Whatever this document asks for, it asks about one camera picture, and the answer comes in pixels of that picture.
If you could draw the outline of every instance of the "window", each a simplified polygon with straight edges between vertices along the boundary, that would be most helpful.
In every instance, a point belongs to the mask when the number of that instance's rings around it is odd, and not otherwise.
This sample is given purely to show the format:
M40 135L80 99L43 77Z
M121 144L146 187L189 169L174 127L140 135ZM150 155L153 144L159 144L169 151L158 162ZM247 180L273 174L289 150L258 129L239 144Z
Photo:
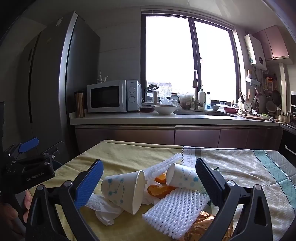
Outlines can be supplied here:
M159 84L160 96L194 93L198 85L212 100L237 101L239 73L231 30L188 17L142 15L141 84Z

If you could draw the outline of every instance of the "water heater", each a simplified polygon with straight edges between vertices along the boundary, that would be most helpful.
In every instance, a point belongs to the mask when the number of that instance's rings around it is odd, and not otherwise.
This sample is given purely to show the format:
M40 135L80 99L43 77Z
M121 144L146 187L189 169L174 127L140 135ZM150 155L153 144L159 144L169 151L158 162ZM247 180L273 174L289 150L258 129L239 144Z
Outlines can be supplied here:
M258 69L266 70L265 57L261 42L248 34L244 37L249 53L250 64Z

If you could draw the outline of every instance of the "sink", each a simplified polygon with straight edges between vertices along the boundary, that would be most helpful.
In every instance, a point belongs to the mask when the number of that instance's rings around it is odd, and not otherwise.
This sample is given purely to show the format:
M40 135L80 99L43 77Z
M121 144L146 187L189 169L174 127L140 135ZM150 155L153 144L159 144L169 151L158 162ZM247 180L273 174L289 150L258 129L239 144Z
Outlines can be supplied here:
M215 110L175 110L176 115L217 115L217 116L233 116L231 114L215 111Z

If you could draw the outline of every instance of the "soap dispenser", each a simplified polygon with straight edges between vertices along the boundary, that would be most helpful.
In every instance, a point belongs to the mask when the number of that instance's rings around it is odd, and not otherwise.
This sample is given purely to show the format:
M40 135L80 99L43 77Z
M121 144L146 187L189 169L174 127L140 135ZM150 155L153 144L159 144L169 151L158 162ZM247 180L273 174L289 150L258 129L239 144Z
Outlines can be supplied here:
M200 86L200 91L198 92L197 96L198 96L198 102L202 103L202 106L199 106L198 109L199 110L204 110L205 109L205 103L206 103L206 97L205 97L205 92L203 91L202 87L203 85Z

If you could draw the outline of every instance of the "cutting board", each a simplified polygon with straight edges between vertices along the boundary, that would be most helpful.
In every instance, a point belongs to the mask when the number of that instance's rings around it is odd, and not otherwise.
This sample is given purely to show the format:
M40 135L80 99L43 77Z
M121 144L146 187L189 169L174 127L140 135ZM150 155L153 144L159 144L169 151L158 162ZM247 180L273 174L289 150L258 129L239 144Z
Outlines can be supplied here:
M243 117L243 118L246 118L246 119L251 119L251 120L264 121L264 119L262 119L261 117L250 115L250 114L247 114L247 115L239 115L239 114L237 114L237 116Z

